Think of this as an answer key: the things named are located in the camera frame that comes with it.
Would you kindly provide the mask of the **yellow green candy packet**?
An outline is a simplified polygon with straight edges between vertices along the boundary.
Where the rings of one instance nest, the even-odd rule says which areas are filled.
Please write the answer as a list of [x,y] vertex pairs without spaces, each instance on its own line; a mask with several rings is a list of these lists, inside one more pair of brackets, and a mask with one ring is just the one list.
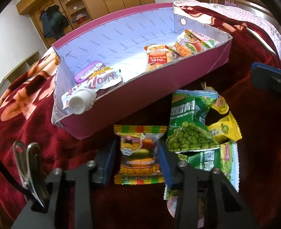
[[213,139],[220,144],[229,140],[239,141],[242,139],[240,127],[231,112],[216,123],[209,125],[207,129]]

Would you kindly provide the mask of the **orange snack packet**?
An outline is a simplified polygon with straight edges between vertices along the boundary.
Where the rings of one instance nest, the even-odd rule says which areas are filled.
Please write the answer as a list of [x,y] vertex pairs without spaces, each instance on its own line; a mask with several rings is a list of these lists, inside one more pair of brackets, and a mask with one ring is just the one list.
[[180,57],[180,55],[170,46],[164,44],[151,44],[144,47],[147,54],[147,69],[152,71],[162,67]]

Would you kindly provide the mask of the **grey low shelf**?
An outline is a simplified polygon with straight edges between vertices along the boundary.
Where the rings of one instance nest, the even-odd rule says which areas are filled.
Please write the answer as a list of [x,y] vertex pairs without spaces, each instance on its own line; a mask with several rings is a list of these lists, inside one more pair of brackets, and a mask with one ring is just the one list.
[[40,60],[41,54],[39,51],[33,52],[26,59],[16,65],[0,82],[0,98],[5,90],[21,75],[28,72],[32,66]]

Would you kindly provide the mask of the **burger gummy packet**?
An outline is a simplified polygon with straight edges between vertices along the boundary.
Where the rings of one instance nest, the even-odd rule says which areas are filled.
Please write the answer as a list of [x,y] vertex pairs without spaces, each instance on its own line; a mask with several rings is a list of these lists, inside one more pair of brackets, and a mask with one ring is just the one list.
[[185,30],[177,37],[173,48],[181,57],[187,57],[211,49],[218,43],[217,40],[204,34],[193,30]]

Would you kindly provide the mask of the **dark hanging jackets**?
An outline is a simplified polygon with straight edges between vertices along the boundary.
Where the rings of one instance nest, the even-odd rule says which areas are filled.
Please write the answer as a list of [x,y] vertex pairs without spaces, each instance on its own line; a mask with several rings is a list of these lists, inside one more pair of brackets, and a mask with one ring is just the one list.
[[59,11],[58,5],[53,5],[43,10],[40,14],[43,35],[45,38],[59,40],[64,34],[64,29],[69,26],[68,19]]

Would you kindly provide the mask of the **pink cardboard box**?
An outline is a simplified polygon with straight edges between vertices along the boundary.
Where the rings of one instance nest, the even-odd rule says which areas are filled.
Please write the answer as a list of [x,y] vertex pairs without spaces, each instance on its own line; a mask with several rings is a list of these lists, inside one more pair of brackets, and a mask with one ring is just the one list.
[[[173,45],[185,30],[207,36],[216,44],[147,70],[145,46]],[[60,64],[51,121],[74,138],[85,139],[224,65],[231,45],[229,33],[192,17],[173,3],[132,7],[95,19],[53,44]],[[122,80],[100,91],[89,110],[75,115],[61,98],[72,93],[74,75],[94,61],[111,67]]]

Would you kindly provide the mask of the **metal binder clip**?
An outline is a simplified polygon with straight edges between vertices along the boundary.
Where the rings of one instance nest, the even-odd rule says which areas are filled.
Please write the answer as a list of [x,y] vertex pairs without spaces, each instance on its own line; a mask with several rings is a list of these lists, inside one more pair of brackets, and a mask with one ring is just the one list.
[[39,145],[25,145],[21,141],[15,141],[12,149],[23,188],[30,192],[31,198],[38,202],[40,208],[47,208],[50,195],[41,176]]

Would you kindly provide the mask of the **colourful gummy candy packet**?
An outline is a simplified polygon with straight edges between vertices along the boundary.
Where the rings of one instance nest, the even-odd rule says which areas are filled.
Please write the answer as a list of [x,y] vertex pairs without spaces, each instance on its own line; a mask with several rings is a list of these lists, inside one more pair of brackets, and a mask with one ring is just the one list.
[[121,160],[117,185],[149,185],[164,182],[158,146],[166,133],[166,126],[114,125],[114,134],[120,137]]

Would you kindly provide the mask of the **green pea snack bag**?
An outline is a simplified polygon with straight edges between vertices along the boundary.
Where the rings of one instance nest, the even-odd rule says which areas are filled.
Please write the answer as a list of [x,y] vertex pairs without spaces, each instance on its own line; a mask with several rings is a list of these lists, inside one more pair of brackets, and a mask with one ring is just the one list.
[[205,124],[217,98],[217,92],[207,90],[177,90],[172,94],[165,142],[170,152],[200,152],[220,147]]

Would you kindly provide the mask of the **brown jelly cup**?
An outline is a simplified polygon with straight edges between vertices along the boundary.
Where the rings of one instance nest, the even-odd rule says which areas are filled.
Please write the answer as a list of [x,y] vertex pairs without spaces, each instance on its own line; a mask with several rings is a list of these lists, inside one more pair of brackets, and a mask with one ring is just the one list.
[[[178,203],[178,196],[172,196],[167,201],[167,209],[169,213],[172,215],[172,217],[175,217],[176,211],[177,211],[177,203]],[[204,227],[204,203],[201,198],[197,199],[197,205],[198,205],[198,222],[197,222],[197,228],[203,228]]]

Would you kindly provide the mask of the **white pink drink pouch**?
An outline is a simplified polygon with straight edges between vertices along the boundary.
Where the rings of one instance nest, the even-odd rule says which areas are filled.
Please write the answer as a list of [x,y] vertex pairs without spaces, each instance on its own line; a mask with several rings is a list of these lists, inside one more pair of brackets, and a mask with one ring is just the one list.
[[61,97],[62,110],[81,115],[93,107],[99,91],[112,88],[121,82],[119,69],[105,67],[63,94]]

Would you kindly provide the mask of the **purple candy tin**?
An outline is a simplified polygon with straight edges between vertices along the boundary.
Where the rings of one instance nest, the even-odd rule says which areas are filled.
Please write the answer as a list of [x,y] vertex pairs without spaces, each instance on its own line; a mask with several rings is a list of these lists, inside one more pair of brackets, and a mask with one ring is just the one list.
[[100,70],[105,65],[101,61],[92,61],[86,65],[83,69],[74,75],[74,80],[77,84],[84,82],[89,78],[94,72]]

